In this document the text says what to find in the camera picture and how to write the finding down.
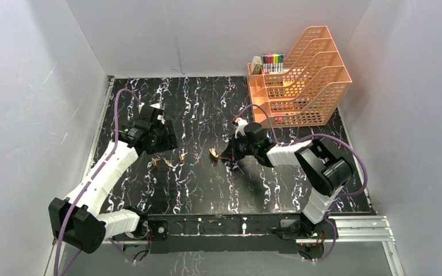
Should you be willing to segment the large brass padlock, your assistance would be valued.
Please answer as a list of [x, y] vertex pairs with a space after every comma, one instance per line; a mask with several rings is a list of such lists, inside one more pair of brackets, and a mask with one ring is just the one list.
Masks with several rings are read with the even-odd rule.
[[218, 158], [217, 151], [216, 151], [214, 148], [210, 148], [210, 149], [209, 149], [209, 152], [210, 152], [210, 156], [211, 156], [212, 158], [214, 158], [214, 159], [217, 159], [217, 158]]

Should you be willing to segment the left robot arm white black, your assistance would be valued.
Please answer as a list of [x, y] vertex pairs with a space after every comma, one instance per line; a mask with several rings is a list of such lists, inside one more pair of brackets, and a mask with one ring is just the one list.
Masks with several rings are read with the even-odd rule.
[[85, 252], [92, 253], [104, 240], [126, 234], [146, 237], [147, 215], [135, 207], [101, 213], [102, 204], [123, 173], [145, 153], [153, 155], [177, 148], [172, 120], [164, 118], [160, 103], [141, 105], [139, 116], [119, 129], [97, 164], [64, 199], [54, 198], [49, 207], [52, 233]]

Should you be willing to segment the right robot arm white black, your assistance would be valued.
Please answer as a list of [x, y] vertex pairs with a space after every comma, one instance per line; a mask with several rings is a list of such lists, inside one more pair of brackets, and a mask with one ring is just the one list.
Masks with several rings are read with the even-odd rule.
[[291, 224], [281, 221], [280, 226], [272, 230], [282, 239], [317, 237], [324, 229], [323, 222], [331, 205], [353, 176], [350, 163], [335, 155], [326, 146], [325, 139], [277, 144], [268, 138], [267, 130], [259, 123], [242, 120], [218, 158], [236, 163], [246, 156], [253, 156], [265, 167], [300, 167], [312, 186], [299, 218]]

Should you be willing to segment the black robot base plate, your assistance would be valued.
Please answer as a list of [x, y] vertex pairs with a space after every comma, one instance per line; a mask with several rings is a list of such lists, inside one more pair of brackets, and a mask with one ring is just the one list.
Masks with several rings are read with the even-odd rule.
[[313, 224], [299, 213], [156, 214], [144, 225], [155, 254], [274, 251], [318, 259], [334, 237], [328, 223]]

